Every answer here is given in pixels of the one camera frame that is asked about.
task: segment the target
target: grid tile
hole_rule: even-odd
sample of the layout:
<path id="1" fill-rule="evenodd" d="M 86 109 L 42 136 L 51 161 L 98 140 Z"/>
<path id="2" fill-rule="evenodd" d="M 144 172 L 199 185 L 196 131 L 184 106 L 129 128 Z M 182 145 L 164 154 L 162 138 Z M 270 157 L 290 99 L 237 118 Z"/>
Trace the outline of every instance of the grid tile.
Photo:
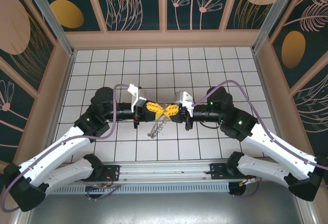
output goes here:
<path id="1" fill-rule="evenodd" d="M 90 63 L 74 63 L 72 75 L 88 75 Z"/>
<path id="2" fill-rule="evenodd" d="M 188 48 L 173 48 L 174 60 L 187 60 L 189 59 Z"/>
<path id="3" fill-rule="evenodd" d="M 87 85 L 88 77 L 85 76 L 72 76 L 68 90 L 84 90 Z"/>
<path id="4" fill-rule="evenodd" d="M 137 142 L 137 161 L 156 161 L 157 141 Z"/>
<path id="5" fill-rule="evenodd" d="M 104 75 L 90 75 L 88 77 L 87 90 L 99 89 L 104 86 Z"/>
<path id="6" fill-rule="evenodd" d="M 257 71 L 253 59 L 239 59 L 242 71 Z"/>
<path id="7" fill-rule="evenodd" d="M 221 138 L 222 158 L 229 158 L 234 151 L 241 152 L 240 142 L 232 138 Z"/>
<path id="8" fill-rule="evenodd" d="M 156 74 L 156 61 L 141 62 L 140 74 Z"/>
<path id="9" fill-rule="evenodd" d="M 127 49 L 124 54 L 124 61 L 139 61 L 140 49 Z"/>
<path id="10" fill-rule="evenodd" d="M 107 63 L 91 63 L 89 75 L 105 75 Z"/>
<path id="11" fill-rule="evenodd" d="M 76 54 L 76 63 L 90 62 L 92 57 L 92 50 L 78 51 Z"/>
<path id="12" fill-rule="evenodd" d="M 192 73 L 207 73 L 206 60 L 190 61 L 190 68 Z"/>
<path id="13" fill-rule="evenodd" d="M 219 143 L 219 139 L 217 138 L 200 139 L 199 148 L 200 148 L 201 159 L 222 158 L 220 143 Z"/>
<path id="14" fill-rule="evenodd" d="M 250 47 L 236 47 L 238 58 L 253 58 Z"/>
<path id="15" fill-rule="evenodd" d="M 116 142 L 115 161 L 135 161 L 136 141 Z"/>
<path id="16" fill-rule="evenodd" d="M 206 59 L 220 59 L 221 52 L 219 47 L 205 47 L 205 57 Z"/>
<path id="17" fill-rule="evenodd" d="M 123 74 L 139 74 L 140 62 L 124 62 Z"/>
<path id="18" fill-rule="evenodd" d="M 141 49 L 140 60 L 156 60 L 156 49 Z"/>
<path id="19" fill-rule="evenodd" d="M 172 60 L 172 48 L 157 49 L 157 60 Z"/>
<path id="20" fill-rule="evenodd" d="M 174 73 L 190 73 L 189 60 L 173 61 Z"/>
<path id="21" fill-rule="evenodd" d="M 180 160 L 200 159 L 198 140 L 179 140 L 179 156 Z"/>
<path id="22" fill-rule="evenodd" d="M 108 61 L 123 61 L 124 60 L 124 50 L 109 50 Z"/>
<path id="23" fill-rule="evenodd" d="M 243 86 L 264 123 L 275 133 L 256 66 L 250 56 L 247 47 L 78 51 L 56 138 L 66 133 L 86 111 L 90 99 L 103 85 L 113 88 L 115 84 L 132 83 L 145 88 L 148 100 L 170 104 L 175 101 L 175 92 L 187 91 L 199 101 L 210 86 L 227 79 Z M 231 84 L 227 86 L 225 88 L 233 95 L 235 107 L 252 114 L 240 90 Z M 117 90 L 116 99 L 130 103 L 131 94 L 126 89 Z M 228 158 L 232 151 L 241 148 L 250 156 L 263 156 L 262 152 L 248 145 L 240 147 L 237 140 L 228 138 L 220 129 L 207 129 L 200 123 L 194 123 L 193 129 L 186 131 L 185 124 L 169 121 L 158 136 L 151 139 L 148 133 L 154 124 L 154 121 L 140 123 L 136 130 L 132 122 L 120 121 L 111 137 L 97 140 L 89 148 L 76 153 L 73 161 L 88 153 L 95 153 L 102 161 Z"/>
<path id="24" fill-rule="evenodd" d="M 189 59 L 205 59 L 204 48 L 189 48 Z"/>
<path id="25" fill-rule="evenodd" d="M 178 160 L 178 141 L 159 140 L 158 141 L 158 160 Z"/>
<path id="26" fill-rule="evenodd" d="M 222 58 L 237 58 L 237 53 L 234 47 L 220 47 Z"/>
<path id="27" fill-rule="evenodd" d="M 102 162 L 112 162 L 115 156 L 115 142 L 96 142 L 94 154 Z"/>
<path id="28" fill-rule="evenodd" d="M 157 61 L 157 73 L 173 73 L 173 61 Z"/>
<path id="29" fill-rule="evenodd" d="M 92 62 L 107 62 L 108 52 L 109 52 L 109 50 L 94 50 L 91 61 Z"/>
<path id="30" fill-rule="evenodd" d="M 108 62 L 106 74 L 121 74 L 123 70 L 123 62 Z"/>
<path id="31" fill-rule="evenodd" d="M 191 87 L 190 74 L 174 74 L 175 87 Z"/>
<path id="32" fill-rule="evenodd" d="M 208 72 L 224 72 L 222 59 L 206 59 Z"/>

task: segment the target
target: metal bar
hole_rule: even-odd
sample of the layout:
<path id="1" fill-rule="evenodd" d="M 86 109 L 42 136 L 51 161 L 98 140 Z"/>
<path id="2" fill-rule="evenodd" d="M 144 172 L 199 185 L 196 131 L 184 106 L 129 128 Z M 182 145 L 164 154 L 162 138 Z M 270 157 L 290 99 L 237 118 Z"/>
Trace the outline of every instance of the metal bar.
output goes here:
<path id="1" fill-rule="evenodd" d="M 72 47 L 65 35 L 65 32 L 61 25 L 59 24 L 56 16 L 54 15 L 52 9 L 47 0 L 34 0 L 43 16 L 47 20 L 50 25 L 52 31 L 57 36 L 59 42 L 62 44 L 63 48 L 67 52 L 67 54 L 72 55 Z"/>
<path id="2" fill-rule="evenodd" d="M 256 52 L 261 49 L 264 41 L 266 40 L 267 36 L 269 35 L 269 32 L 273 28 L 276 20 L 278 19 L 279 15 L 281 14 L 283 8 L 287 4 L 288 0 L 276 0 L 270 11 L 268 12 L 268 15 L 266 16 L 261 29 L 253 43 L 253 51 L 256 54 Z"/>

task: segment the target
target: black grout line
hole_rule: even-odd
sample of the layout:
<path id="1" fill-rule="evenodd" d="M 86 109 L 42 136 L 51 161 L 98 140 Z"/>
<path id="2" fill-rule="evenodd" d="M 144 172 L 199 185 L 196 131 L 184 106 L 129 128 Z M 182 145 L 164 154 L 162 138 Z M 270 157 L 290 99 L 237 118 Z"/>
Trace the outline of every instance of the black grout line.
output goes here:
<path id="1" fill-rule="evenodd" d="M 193 75 L 192 75 L 192 70 L 191 70 L 191 60 L 190 60 L 190 53 L 189 53 L 189 48 L 187 48 L 188 50 L 188 56 L 189 56 L 189 68 L 190 68 L 190 78 L 191 78 L 191 88 L 193 91 L 193 100 L 195 100 L 195 92 L 194 92 L 194 84 L 193 84 Z M 199 144 L 199 133 L 198 133 L 198 125 L 196 123 L 196 131 L 197 131 L 197 140 L 198 140 L 198 152 L 199 152 L 199 158 L 201 158 L 201 153 L 200 153 L 200 144 Z"/>
<path id="2" fill-rule="evenodd" d="M 121 77 L 121 84 L 123 82 L 123 71 L 124 71 L 124 62 L 122 64 L 122 77 Z M 119 102 L 121 100 L 121 94 L 122 94 L 122 90 L 123 89 L 120 89 L 119 90 Z M 117 134 L 118 134 L 118 122 L 116 122 L 116 138 L 115 138 L 115 149 L 114 149 L 114 161 L 115 161 L 115 158 L 116 158 L 116 146 L 117 146 Z"/>
<path id="3" fill-rule="evenodd" d="M 140 87 L 140 71 L 141 71 L 141 49 L 140 49 L 140 56 L 139 56 L 139 83 L 138 83 L 139 87 Z M 137 161 L 137 146 L 138 146 L 138 128 L 136 131 L 136 141 L 135 141 L 135 161 Z"/>
<path id="4" fill-rule="evenodd" d="M 156 102 L 158 102 L 158 80 L 157 80 L 157 49 L 156 49 Z M 156 136 L 156 160 L 158 160 L 158 135 Z"/>
<path id="5" fill-rule="evenodd" d="M 175 74 L 189 74 L 189 73 L 196 73 L 196 74 L 201 74 L 201 73 L 257 73 L 257 71 L 216 71 L 216 72 L 175 72 Z M 173 74 L 172 72 L 167 72 L 167 73 L 158 73 L 159 75 L 161 74 Z M 100 76 L 103 76 L 104 74 L 88 74 L 88 75 L 85 75 L 85 74 L 81 74 L 81 75 L 71 75 L 73 77 L 79 77 L 79 76 L 97 76 L 97 75 L 100 75 Z M 116 75 L 122 75 L 122 74 L 106 74 L 105 75 L 113 75 L 113 76 L 116 76 Z"/>

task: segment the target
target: dark teal wall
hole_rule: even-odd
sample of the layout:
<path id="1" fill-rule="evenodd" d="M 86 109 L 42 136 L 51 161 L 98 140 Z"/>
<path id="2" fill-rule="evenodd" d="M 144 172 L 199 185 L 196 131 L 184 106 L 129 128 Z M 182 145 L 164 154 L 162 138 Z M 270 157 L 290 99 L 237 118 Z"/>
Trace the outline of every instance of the dark teal wall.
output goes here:
<path id="1" fill-rule="evenodd" d="M 313 0 L 303 0 L 300 2 L 291 15 L 287 19 L 285 26 L 282 27 L 277 38 L 273 42 L 274 50 L 279 59 L 282 70 L 285 74 L 289 87 L 292 87 L 298 82 L 302 76 L 315 64 L 328 50 L 328 0 L 322 5 L 318 5 L 317 13 L 304 14 L 305 10 L 312 8 L 315 5 Z M 313 20 L 308 21 L 302 19 L 304 17 L 311 17 Z M 298 32 L 298 37 L 294 40 L 305 40 L 305 49 L 300 49 L 299 44 L 288 42 L 286 37 L 291 32 Z M 304 50 L 303 56 L 299 59 L 299 64 L 290 68 L 286 63 L 292 59 L 282 54 L 282 49 L 286 52 L 293 53 Z"/>
<path id="2" fill-rule="evenodd" d="M 53 50 L 53 44 L 25 2 L 23 0 L 19 1 L 24 6 L 29 16 L 31 30 L 28 46 L 21 54 L 9 54 L 1 49 L 0 46 L 0 57 L 2 57 L 15 71 L 17 71 L 17 73 L 21 75 L 32 87 L 38 90 Z"/>
<path id="3" fill-rule="evenodd" d="M 177 2 L 179 7 L 173 6 L 174 2 Z M 192 29 L 197 30 L 200 29 L 218 29 L 220 26 L 222 14 L 224 8 L 226 6 L 227 0 L 193 0 L 193 5 L 191 4 L 191 0 L 168 0 L 167 2 L 167 17 L 168 17 L 168 30 L 177 30 L 178 26 L 180 30 L 190 30 L 190 10 L 191 6 L 193 8 L 192 11 Z M 199 11 L 199 5 L 202 7 L 203 5 L 207 5 L 209 10 L 202 14 L 201 25 L 200 25 L 200 16 L 201 13 Z"/>

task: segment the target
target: black mount bracket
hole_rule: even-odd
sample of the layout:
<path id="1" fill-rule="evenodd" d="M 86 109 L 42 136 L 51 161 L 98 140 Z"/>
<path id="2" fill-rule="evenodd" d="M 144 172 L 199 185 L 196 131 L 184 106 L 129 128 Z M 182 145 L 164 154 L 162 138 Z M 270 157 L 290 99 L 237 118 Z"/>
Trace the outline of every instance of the black mount bracket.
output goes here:
<path id="1" fill-rule="evenodd" d="M 210 170 L 209 172 L 206 172 L 206 174 L 211 175 L 211 179 L 245 179 L 245 175 L 241 173 L 237 174 L 230 174 L 227 170 L 226 164 L 220 163 L 220 164 L 210 164 Z"/>

